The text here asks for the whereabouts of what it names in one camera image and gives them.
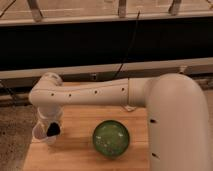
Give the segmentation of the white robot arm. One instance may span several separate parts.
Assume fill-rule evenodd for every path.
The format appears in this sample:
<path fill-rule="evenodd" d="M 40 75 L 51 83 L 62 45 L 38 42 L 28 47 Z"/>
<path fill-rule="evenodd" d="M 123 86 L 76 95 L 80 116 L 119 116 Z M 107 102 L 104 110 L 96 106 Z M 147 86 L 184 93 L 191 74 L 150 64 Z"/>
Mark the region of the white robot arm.
<path fill-rule="evenodd" d="M 64 105 L 144 107 L 150 171 L 213 171 L 208 104 L 201 87 L 186 75 L 64 86 L 59 75 L 46 73 L 29 101 L 45 119 L 59 115 Z"/>

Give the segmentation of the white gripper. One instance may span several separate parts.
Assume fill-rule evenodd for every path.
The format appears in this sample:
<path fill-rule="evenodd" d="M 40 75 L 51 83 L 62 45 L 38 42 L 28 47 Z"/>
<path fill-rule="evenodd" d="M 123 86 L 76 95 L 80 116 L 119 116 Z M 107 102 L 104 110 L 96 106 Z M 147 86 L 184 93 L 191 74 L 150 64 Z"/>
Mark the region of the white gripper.
<path fill-rule="evenodd" d="M 61 124 L 61 117 L 63 115 L 62 108 L 56 107 L 38 107 L 37 117 L 38 121 L 43 125 L 49 125 L 46 135 L 48 137 L 59 135 L 61 130 L 58 124 Z"/>

